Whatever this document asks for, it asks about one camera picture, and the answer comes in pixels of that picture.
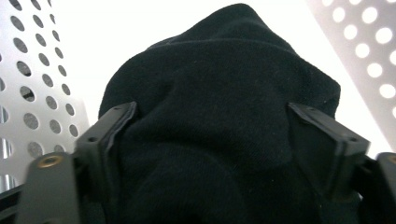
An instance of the silver metal surface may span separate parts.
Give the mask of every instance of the silver metal surface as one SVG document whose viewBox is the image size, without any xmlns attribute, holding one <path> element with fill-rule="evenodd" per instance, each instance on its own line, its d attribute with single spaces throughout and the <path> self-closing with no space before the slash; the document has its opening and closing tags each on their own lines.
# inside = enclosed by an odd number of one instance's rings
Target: silver metal surface
<svg viewBox="0 0 396 224">
<path fill-rule="evenodd" d="M 306 3 L 396 151 L 396 0 Z"/>
<path fill-rule="evenodd" d="M 73 152 L 88 127 L 68 83 L 50 0 L 0 1 L 0 193 L 23 183 L 34 159 Z"/>
</svg>

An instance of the perforated metal panel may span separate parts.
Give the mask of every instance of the perforated metal panel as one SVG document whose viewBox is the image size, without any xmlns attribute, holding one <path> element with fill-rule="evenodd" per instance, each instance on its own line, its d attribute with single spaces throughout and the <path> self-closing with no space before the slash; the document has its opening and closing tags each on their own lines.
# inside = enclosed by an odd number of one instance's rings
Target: perforated metal panel
<svg viewBox="0 0 396 224">
<path fill-rule="evenodd" d="M 395 151 L 396 0 L 306 3 Z"/>
<path fill-rule="evenodd" d="M 89 126 L 65 69 L 50 0 L 0 1 L 0 192 L 24 181 L 27 165 L 73 152 Z"/>
</svg>

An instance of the black clamp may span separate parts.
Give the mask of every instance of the black clamp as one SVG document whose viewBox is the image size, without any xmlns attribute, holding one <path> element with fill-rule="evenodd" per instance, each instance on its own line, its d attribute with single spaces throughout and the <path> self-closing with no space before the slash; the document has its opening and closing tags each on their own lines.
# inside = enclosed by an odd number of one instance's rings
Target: black clamp
<svg viewBox="0 0 396 224">
<path fill-rule="evenodd" d="M 85 223 L 82 199 L 101 204 L 106 223 L 118 223 L 117 143 L 136 111 L 136 103 L 115 106 L 77 140 L 74 154 L 33 161 L 26 183 L 0 195 L 0 224 Z M 366 139 L 315 108 L 289 104 L 288 116 L 294 158 L 316 192 L 339 203 L 358 192 L 361 224 L 396 223 L 395 153 L 371 160 Z"/>
</svg>

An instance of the black plastic bracket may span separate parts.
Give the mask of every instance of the black plastic bracket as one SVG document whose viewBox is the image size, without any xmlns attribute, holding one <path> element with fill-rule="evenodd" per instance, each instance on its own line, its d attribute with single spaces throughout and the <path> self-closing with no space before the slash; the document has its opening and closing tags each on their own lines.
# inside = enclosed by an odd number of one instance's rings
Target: black plastic bracket
<svg viewBox="0 0 396 224">
<path fill-rule="evenodd" d="M 369 142 L 315 108 L 290 103 L 293 154 L 315 190 L 333 202 L 353 198 L 350 180 Z"/>
</svg>

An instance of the white background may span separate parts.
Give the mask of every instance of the white background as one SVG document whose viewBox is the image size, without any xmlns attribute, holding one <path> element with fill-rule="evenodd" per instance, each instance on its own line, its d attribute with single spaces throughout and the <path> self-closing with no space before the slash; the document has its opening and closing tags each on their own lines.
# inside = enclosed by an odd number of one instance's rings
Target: white background
<svg viewBox="0 0 396 224">
<path fill-rule="evenodd" d="M 371 157 L 390 151 L 304 0 L 52 0 L 65 68 L 72 79 L 69 83 L 83 98 L 90 124 L 97 121 L 107 82 L 125 61 L 160 40 L 183 33 L 216 10 L 240 2 L 253 7 L 301 57 L 341 85 L 336 119 L 372 142 Z"/>
</svg>

